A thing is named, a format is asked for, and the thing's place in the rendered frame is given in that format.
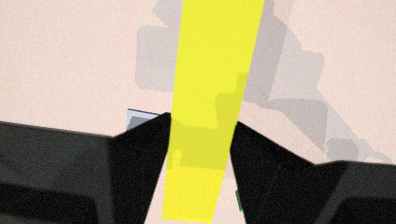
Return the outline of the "yellow bar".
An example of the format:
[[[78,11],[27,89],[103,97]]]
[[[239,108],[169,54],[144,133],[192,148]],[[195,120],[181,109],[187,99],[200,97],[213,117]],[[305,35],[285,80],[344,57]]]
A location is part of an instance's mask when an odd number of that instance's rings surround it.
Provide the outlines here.
[[[213,221],[264,1],[183,1],[161,219]]]

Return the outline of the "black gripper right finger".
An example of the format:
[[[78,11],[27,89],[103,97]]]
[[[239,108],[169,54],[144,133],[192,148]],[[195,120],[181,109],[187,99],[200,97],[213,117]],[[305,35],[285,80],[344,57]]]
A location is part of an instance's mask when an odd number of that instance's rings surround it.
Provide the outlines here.
[[[395,164],[316,165],[240,121],[230,158],[246,224],[328,224],[346,198],[396,198]]]

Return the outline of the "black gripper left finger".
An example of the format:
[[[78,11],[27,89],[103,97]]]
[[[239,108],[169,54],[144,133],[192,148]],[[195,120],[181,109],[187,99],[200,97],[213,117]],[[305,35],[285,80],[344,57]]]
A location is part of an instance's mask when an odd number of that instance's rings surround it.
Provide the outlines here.
[[[99,224],[144,224],[171,120],[165,112],[117,136],[0,121],[0,182],[86,195]]]

